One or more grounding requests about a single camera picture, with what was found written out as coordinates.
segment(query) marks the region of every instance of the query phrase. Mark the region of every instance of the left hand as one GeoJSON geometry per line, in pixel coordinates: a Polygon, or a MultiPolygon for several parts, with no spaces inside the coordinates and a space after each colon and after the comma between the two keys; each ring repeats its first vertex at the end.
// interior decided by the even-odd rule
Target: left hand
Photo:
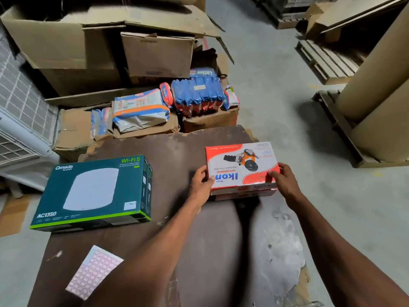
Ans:
{"type": "Polygon", "coordinates": [[[210,189],[212,188],[216,178],[214,175],[212,175],[206,182],[202,182],[206,176],[206,169],[207,166],[204,165],[196,170],[195,175],[190,182],[189,197],[187,198],[187,201],[193,202],[195,205],[197,205],[199,208],[197,213],[200,212],[204,203],[209,199],[210,189]]]}

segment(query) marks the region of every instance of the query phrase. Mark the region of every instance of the forearm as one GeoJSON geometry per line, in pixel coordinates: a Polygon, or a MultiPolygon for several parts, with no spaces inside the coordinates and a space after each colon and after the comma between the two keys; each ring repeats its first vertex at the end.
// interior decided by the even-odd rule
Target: forearm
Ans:
{"type": "Polygon", "coordinates": [[[406,293],[342,238],[307,198],[296,201],[291,206],[335,306],[409,306],[406,293]]]}
{"type": "Polygon", "coordinates": [[[85,306],[157,306],[198,210],[186,202],[155,237],[103,280],[85,306]]]}

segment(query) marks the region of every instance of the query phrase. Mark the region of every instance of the hand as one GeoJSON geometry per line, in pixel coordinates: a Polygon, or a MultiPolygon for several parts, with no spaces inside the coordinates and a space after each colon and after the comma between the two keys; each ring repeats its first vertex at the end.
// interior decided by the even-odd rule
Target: hand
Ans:
{"type": "Polygon", "coordinates": [[[291,208],[291,205],[302,199],[304,195],[301,193],[298,182],[289,165],[279,162],[279,166],[280,173],[277,171],[270,171],[268,174],[276,180],[281,195],[283,195],[288,206],[291,208]]]}
{"type": "Polygon", "coordinates": [[[187,202],[192,202],[198,206],[200,212],[204,203],[209,199],[210,196],[210,189],[214,183],[216,177],[212,175],[206,182],[202,182],[202,180],[206,176],[206,169],[207,166],[204,165],[196,170],[195,175],[190,182],[189,188],[189,197],[187,198],[187,202]]]}

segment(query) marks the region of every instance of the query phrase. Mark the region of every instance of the lime green stripe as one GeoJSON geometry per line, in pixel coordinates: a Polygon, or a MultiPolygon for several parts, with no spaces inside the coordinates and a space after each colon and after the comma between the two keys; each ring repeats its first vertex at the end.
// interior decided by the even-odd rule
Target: lime green stripe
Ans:
{"type": "Polygon", "coordinates": [[[43,223],[43,224],[31,225],[30,228],[39,228],[39,227],[46,227],[46,226],[53,226],[53,225],[61,225],[61,224],[69,224],[69,223],[76,223],[76,222],[83,222],[83,221],[98,220],[98,219],[104,219],[104,218],[120,217],[122,215],[130,215],[130,214],[136,214],[136,213],[140,213],[140,211],[127,211],[127,212],[121,212],[121,213],[100,215],[98,217],[88,217],[88,218],[82,218],[82,219],[74,219],[74,220],[65,220],[65,221],[58,221],[58,222],[51,222],[51,223],[43,223]]]}
{"type": "Polygon", "coordinates": [[[139,213],[140,213],[141,215],[143,215],[144,217],[146,217],[149,221],[151,220],[151,218],[148,217],[148,216],[145,214],[145,212],[139,211],[139,213]]]}

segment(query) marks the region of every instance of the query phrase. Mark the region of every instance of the white access point image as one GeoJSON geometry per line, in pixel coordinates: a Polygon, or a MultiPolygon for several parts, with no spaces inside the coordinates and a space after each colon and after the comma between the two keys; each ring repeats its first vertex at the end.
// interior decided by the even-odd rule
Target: white access point image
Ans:
{"type": "Polygon", "coordinates": [[[76,176],[63,208],[72,211],[108,206],[114,197],[118,168],[101,168],[76,176]]]}

